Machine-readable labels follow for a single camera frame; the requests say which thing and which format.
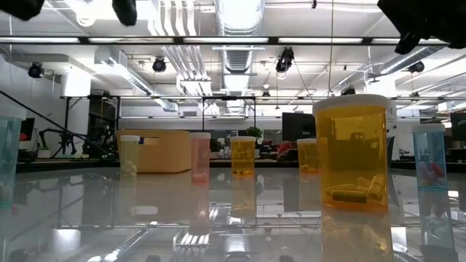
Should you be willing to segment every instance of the fluorescent light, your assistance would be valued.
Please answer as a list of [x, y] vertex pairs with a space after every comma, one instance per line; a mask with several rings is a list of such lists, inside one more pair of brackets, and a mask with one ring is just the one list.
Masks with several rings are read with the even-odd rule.
[[212, 47], [213, 51], [264, 51], [263, 47]]
[[6, 36], [0, 37], [0, 42], [2, 43], [15, 43], [15, 44], [25, 44], [25, 43], [79, 43], [77, 37], [14, 37]]
[[162, 99], [174, 99], [174, 100], [201, 100], [201, 96], [156, 96]]
[[281, 37], [278, 42], [281, 44], [359, 44], [362, 38], [302, 38], [302, 37]]
[[124, 100], [140, 100], [140, 99], [152, 99], [150, 96], [122, 96]]
[[90, 37], [89, 41], [93, 44], [151, 44], [163, 43], [172, 44], [173, 38], [170, 37]]
[[400, 39], [374, 39], [372, 44], [397, 44]]
[[449, 197], [459, 197], [458, 191], [449, 191]]
[[[374, 39], [372, 40], [372, 44], [397, 44], [400, 39]], [[419, 41], [420, 44], [446, 44], [445, 42], [439, 39], [421, 39]]]
[[267, 43], [268, 37], [186, 37], [185, 43]]

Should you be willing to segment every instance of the pill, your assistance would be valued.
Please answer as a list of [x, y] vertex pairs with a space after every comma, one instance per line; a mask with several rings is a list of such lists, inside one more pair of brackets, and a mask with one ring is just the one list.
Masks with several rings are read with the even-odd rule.
[[371, 181], [365, 178], [358, 178], [357, 185], [365, 187], [365, 188], [369, 188], [371, 186]]
[[367, 193], [361, 191], [332, 191], [332, 200], [352, 203], [367, 203]]
[[335, 190], [341, 190], [341, 191], [361, 191], [361, 192], [367, 192], [367, 188], [363, 188], [360, 186], [355, 186], [353, 184], [346, 184], [346, 185], [340, 185], [340, 186], [332, 186], [329, 187], [325, 190], [325, 193], [327, 196], [330, 196], [333, 191]]
[[371, 187], [369, 188], [369, 199], [380, 200], [383, 196], [385, 180], [382, 175], [376, 175], [372, 178]]

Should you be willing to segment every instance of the ceiling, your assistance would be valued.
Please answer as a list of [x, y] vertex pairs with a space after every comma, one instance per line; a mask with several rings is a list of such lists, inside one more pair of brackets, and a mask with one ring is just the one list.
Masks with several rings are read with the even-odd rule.
[[[99, 10], [100, 15], [112, 14], [110, 1], [106, 8]], [[377, 7], [377, 0], [318, 0], [317, 9], [311, 9], [311, 1], [266, 0], [266, 9], [261, 34], [264, 36], [347, 36], [347, 37], [398, 37], [399, 34], [391, 22]], [[143, 7], [147, 1], [137, 1]], [[196, 0], [195, 25], [200, 36], [216, 35], [213, 0]], [[9, 15], [0, 14], [0, 34], [29, 36], [150, 36], [147, 20], [139, 20], [136, 26], [125, 27], [117, 20], [96, 20], [89, 27], [82, 27], [76, 21], [76, 13], [69, 9], [63, 1], [46, 1], [42, 13], [28, 22], [22, 22]], [[102, 65], [94, 64], [97, 47], [93, 46], [26, 46], [14, 45], [12, 54], [3, 46], [8, 55], [21, 54], [64, 54], [91, 68], [95, 73], [93, 89], [109, 90], [118, 95], [133, 95], [136, 92], [122, 77], [102, 70]], [[113, 46], [128, 56], [128, 66], [147, 83], [163, 90], [162, 95], [178, 95], [175, 88], [177, 73], [170, 63], [164, 73], [154, 73], [151, 69], [156, 56], [163, 56], [160, 46]], [[253, 61], [252, 77], [250, 77], [249, 93], [260, 95], [264, 84], [269, 84], [271, 95], [296, 96], [327, 95], [328, 91], [338, 93], [337, 84], [364, 65], [386, 63], [397, 55], [394, 47], [325, 47], [296, 46], [293, 47], [296, 64], [290, 68], [287, 77], [277, 80], [275, 64], [283, 47], [266, 46], [257, 51]], [[222, 66], [219, 52], [211, 46], [201, 46], [202, 59], [212, 79], [212, 91], [222, 87]], [[397, 72], [390, 75], [395, 80], [397, 95], [408, 95], [413, 90], [429, 84], [441, 82], [452, 76], [463, 73], [465, 59], [459, 59], [465, 52], [462, 50], [442, 49], [423, 60], [426, 69], [420, 74]], [[455, 95], [463, 95], [464, 81], [454, 85], [446, 85], [439, 90], [426, 94], [440, 96], [457, 91]], [[355, 82], [358, 92], [364, 89], [364, 81]], [[436, 101], [427, 103], [435, 105]]]

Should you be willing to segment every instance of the potted plant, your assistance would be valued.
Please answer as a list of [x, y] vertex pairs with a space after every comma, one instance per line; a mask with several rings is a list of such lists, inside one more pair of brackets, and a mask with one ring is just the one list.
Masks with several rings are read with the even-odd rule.
[[256, 158], [261, 156], [261, 151], [258, 147], [258, 140], [262, 138], [264, 132], [258, 127], [249, 127], [246, 130], [246, 134], [256, 138]]
[[37, 158], [50, 158], [50, 149], [47, 147], [40, 147], [37, 151]]

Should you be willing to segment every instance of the yellow pill bottle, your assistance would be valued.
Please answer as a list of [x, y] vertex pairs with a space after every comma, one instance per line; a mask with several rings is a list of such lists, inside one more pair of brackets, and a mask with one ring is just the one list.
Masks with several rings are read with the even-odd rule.
[[322, 201], [338, 210], [387, 212], [387, 135], [381, 95], [345, 95], [313, 107]]

